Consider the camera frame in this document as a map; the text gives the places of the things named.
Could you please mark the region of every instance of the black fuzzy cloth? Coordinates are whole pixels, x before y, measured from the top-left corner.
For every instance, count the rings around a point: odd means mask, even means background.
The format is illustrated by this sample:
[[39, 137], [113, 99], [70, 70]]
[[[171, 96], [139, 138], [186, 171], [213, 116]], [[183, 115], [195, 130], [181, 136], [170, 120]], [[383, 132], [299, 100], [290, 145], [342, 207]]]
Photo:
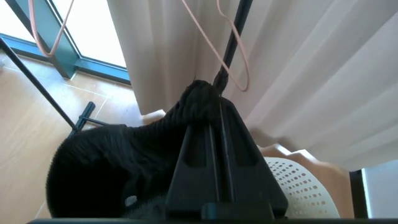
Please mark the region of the black fuzzy cloth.
[[[186, 128], [217, 123], [220, 94], [194, 81], [159, 121], [130, 128], [109, 125], [82, 131], [57, 149], [47, 177], [47, 205], [53, 217], [121, 217], [156, 195], [172, 180]], [[137, 202], [126, 207], [125, 199]]]

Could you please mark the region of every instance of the black stand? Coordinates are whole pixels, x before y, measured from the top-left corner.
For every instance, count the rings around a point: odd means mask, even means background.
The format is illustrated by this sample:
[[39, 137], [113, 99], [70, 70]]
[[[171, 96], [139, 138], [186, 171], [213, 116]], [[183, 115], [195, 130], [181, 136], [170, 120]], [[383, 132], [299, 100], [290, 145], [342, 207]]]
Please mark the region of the black stand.
[[62, 108], [58, 105], [58, 103], [51, 97], [50, 93], [42, 86], [42, 84], [33, 76], [33, 74], [27, 69], [27, 67], [21, 62], [19, 57], [15, 54], [15, 52], [5, 43], [5, 41], [0, 38], [0, 48], [6, 53], [6, 55], [14, 62], [15, 65], [21, 70], [21, 72], [32, 82], [32, 84], [40, 91], [40, 93], [51, 103], [51, 105], [57, 110], [57, 112], [62, 116], [62, 118], [69, 124], [72, 128], [69, 136], [76, 134], [81, 131], [87, 121], [100, 124], [107, 125], [102, 121], [97, 121], [95, 119], [91, 119], [90, 115], [95, 109], [95, 104], [93, 102], [88, 102], [85, 110], [79, 116], [79, 120], [76, 124], [68, 117], [68, 115], [62, 110]]

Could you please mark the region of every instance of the wooden floor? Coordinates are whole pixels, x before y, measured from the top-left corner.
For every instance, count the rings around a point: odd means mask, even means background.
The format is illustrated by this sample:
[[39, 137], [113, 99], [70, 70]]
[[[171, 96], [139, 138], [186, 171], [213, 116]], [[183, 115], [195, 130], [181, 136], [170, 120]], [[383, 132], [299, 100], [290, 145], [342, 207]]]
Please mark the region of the wooden floor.
[[[49, 64], [21, 59], [74, 122], [93, 101], [92, 118], [142, 125], [131, 87], [82, 73], [64, 80]], [[71, 128], [2, 52], [0, 61], [4, 64], [0, 67], [0, 223], [49, 218], [47, 170]]]

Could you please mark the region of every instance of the beige curtain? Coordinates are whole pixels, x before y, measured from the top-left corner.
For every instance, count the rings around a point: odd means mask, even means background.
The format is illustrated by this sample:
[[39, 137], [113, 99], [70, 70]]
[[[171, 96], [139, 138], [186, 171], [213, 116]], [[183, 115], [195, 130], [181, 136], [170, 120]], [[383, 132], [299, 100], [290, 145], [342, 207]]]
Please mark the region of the beige curtain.
[[[222, 1], [234, 18], [239, 1]], [[188, 1], [220, 54], [229, 26], [214, 0]], [[108, 0], [142, 114], [169, 109], [220, 68], [180, 0]], [[229, 82], [260, 146], [279, 142], [356, 170], [398, 159], [398, 1], [255, 0], [242, 34], [251, 87]], [[237, 51], [231, 66], [242, 83]]]

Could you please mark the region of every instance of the white basket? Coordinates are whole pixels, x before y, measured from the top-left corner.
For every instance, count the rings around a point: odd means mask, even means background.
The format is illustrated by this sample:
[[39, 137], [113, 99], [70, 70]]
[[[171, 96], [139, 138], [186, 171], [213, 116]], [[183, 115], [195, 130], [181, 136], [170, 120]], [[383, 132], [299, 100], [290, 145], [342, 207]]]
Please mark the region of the white basket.
[[289, 218], [340, 218], [326, 188], [306, 168], [289, 159], [265, 157], [289, 201]]

